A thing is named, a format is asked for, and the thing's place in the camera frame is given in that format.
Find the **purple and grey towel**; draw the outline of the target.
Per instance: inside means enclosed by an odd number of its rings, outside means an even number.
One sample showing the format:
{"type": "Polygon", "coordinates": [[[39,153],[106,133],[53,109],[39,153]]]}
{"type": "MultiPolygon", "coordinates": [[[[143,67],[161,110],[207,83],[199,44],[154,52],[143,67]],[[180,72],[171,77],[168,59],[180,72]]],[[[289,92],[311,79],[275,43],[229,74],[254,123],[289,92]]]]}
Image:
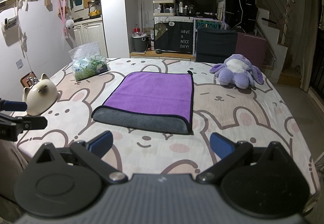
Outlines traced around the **purple and grey towel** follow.
{"type": "Polygon", "coordinates": [[[91,114],[94,121],[151,131],[193,132],[193,73],[132,72],[91,114]]]}

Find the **cream ceramic cat figurine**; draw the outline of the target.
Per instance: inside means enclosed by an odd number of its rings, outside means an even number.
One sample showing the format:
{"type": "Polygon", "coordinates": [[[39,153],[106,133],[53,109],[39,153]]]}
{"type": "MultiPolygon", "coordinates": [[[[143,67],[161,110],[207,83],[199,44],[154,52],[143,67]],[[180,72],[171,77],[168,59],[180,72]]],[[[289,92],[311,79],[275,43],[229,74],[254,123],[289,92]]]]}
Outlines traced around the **cream ceramic cat figurine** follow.
{"type": "Polygon", "coordinates": [[[27,114],[39,116],[49,109],[58,98],[56,85],[43,73],[38,83],[25,87],[22,100],[27,104],[27,114]]]}

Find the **brown tray with keys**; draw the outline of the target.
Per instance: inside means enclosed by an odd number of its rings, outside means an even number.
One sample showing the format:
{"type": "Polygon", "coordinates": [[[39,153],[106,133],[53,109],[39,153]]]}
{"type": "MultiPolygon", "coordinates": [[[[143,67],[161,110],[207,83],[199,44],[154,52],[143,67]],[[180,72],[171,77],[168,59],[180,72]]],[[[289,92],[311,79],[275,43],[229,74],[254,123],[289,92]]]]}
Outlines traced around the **brown tray with keys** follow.
{"type": "Polygon", "coordinates": [[[32,87],[33,85],[37,84],[39,82],[39,79],[37,76],[34,74],[33,71],[29,72],[25,76],[23,76],[20,79],[20,83],[24,88],[29,88],[32,87]]]}

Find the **bunny pattern tablecloth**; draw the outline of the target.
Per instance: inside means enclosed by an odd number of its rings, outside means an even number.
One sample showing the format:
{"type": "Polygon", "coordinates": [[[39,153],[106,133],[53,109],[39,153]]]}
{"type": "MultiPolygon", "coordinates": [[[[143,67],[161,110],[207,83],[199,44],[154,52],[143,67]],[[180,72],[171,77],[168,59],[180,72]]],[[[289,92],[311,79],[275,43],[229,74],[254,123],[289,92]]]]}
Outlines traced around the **bunny pattern tablecloth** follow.
{"type": "Polygon", "coordinates": [[[208,63],[111,58],[108,71],[76,81],[71,67],[52,77],[58,99],[44,112],[43,130],[19,136],[27,157],[46,142],[67,147],[108,130],[113,146],[103,159],[124,172],[197,175],[219,162],[224,145],[213,133],[256,147],[279,142],[320,189],[311,152],[280,94],[265,80],[245,90],[222,86],[208,63]]]}

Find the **purple plush bunny toy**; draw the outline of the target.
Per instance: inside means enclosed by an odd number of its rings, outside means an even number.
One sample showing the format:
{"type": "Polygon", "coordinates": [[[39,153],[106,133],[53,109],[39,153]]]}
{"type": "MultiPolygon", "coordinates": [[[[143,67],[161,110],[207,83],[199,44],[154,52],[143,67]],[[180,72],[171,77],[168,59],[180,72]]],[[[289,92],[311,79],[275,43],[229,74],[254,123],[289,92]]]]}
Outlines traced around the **purple plush bunny toy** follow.
{"type": "Polygon", "coordinates": [[[210,71],[220,85],[235,85],[239,89],[255,87],[255,83],[264,84],[264,77],[258,67],[241,54],[233,54],[223,63],[214,65],[210,71]]]}

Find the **floral tissue pack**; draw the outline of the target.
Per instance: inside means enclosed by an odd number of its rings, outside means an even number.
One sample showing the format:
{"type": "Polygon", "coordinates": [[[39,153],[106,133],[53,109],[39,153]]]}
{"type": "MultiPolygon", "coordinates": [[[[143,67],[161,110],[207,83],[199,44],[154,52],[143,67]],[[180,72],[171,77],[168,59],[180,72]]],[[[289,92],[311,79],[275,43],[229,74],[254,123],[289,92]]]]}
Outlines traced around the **floral tissue pack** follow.
{"type": "Polygon", "coordinates": [[[72,73],[77,82],[109,70],[107,58],[101,54],[97,41],[82,44],[69,51],[72,73]]]}

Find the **white kitchen cabinet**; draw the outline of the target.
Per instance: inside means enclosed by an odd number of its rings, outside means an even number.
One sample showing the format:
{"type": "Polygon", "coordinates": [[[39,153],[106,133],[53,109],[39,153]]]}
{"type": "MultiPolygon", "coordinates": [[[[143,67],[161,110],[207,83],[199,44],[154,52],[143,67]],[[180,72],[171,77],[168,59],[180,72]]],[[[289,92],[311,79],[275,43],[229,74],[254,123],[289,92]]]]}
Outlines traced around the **white kitchen cabinet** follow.
{"type": "Polygon", "coordinates": [[[100,53],[108,57],[103,21],[99,18],[76,22],[73,26],[77,46],[97,41],[100,53]]]}

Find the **maroon chair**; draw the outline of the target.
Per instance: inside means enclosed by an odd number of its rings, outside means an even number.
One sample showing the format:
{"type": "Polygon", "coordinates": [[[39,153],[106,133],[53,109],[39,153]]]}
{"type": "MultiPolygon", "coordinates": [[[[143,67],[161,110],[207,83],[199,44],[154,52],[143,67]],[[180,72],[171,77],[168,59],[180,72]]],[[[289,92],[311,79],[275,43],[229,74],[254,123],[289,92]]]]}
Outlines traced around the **maroon chair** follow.
{"type": "Polygon", "coordinates": [[[237,33],[236,54],[246,57],[254,66],[262,69],[268,41],[246,33],[237,33]]]}

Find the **wooden low drawer cabinet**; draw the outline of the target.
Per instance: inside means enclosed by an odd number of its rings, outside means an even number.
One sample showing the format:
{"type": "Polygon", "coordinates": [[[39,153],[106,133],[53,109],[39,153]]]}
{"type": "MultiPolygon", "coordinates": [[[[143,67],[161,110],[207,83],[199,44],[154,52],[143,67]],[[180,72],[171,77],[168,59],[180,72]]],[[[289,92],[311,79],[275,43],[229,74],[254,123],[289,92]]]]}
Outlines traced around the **wooden low drawer cabinet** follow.
{"type": "Polygon", "coordinates": [[[130,58],[144,58],[144,57],[158,57],[158,58],[178,58],[180,60],[189,60],[195,61],[195,57],[191,54],[181,54],[176,52],[162,52],[161,54],[157,54],[155,50],[146,51],[146,52],[131,52],[130,58]]]}

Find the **dark blue chair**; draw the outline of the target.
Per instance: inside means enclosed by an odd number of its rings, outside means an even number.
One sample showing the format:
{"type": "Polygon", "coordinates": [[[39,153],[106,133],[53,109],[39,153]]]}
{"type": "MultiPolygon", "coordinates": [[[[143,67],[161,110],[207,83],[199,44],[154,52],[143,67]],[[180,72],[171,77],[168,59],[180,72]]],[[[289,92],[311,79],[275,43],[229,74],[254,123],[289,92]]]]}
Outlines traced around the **dark blue chair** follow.
{"type": "Polygon", "coordinates": [[[199,27],[195,45],[195,61],[223,63],[236,51],[237,32],[199,27]]]}

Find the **dark grey trash bin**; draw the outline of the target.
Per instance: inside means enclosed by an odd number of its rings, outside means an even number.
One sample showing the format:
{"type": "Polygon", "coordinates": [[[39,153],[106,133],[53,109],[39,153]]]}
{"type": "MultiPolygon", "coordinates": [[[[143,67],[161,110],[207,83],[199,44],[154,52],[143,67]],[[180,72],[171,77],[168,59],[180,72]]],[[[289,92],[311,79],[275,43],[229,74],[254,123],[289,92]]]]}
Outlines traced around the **dark grey trash bin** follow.
{"type": "Polygon", "coordinates": [[[142,34],[132,37],[133,51],[134,52],[145,52],[147,49],[147,35],[142,34]]]}

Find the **black have a nice day cloth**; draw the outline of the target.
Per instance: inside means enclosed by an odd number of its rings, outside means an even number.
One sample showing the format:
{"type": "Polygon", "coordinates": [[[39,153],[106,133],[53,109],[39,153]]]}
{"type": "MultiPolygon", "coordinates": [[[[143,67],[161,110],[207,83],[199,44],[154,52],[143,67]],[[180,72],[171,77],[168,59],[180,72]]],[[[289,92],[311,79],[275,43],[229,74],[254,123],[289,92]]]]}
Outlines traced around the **black have a nice day cloth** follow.
{"type": "Polygon", "coordinates": [[[166,52],[193,53],[193,22],[170,21],[154,25],[154,48],[166,52]]]}

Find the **teal poison sign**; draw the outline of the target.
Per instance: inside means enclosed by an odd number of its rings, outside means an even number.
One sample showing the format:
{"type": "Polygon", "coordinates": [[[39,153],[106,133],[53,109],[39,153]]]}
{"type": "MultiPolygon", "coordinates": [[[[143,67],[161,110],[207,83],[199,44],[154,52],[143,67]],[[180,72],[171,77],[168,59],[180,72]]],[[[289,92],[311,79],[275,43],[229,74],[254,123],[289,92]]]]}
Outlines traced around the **teal poison sign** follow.
{"type": "Polygon", "coordinates": [[[206,18],[195,18],[194,27],[197,30],[199,27],[211,28],[211,29],[222,29],[222,22],[218,20],[206,19],[206,18]]]}

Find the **black hanging jacket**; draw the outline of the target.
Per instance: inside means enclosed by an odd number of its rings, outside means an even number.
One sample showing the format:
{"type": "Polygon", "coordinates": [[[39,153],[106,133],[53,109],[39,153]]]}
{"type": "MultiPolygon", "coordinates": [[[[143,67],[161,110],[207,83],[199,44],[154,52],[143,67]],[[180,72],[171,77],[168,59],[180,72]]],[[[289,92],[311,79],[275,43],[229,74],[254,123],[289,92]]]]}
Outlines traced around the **black hanging jacket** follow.
{"type": "Polygon", "coordinates": [[[238,32],[252,34],[258,8],[256,0],[226,0],[225,23],[238,32]]]}

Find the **white tiered shelf rack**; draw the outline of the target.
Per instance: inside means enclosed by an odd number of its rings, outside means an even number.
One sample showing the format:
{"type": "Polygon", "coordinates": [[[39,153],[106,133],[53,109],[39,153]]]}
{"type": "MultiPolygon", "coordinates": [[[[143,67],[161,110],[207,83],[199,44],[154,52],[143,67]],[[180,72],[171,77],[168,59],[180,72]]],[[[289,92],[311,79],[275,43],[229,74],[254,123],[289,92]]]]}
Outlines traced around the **white tiered shelf rack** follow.
{"type": "Polygon", "coordinates": [[[153,16],[175,16],[175,0],[153,0],[153,16]]]}

